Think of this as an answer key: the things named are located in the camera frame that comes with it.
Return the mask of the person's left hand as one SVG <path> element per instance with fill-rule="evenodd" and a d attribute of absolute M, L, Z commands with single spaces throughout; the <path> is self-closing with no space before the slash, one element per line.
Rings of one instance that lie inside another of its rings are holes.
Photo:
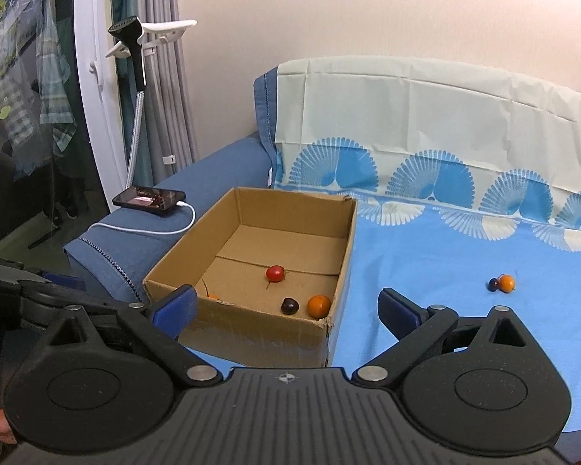
<path fill-rule="evenodd" d="M 17 444 L 3 409 L 0 409 L 0 442 L 7 445 Z"/>

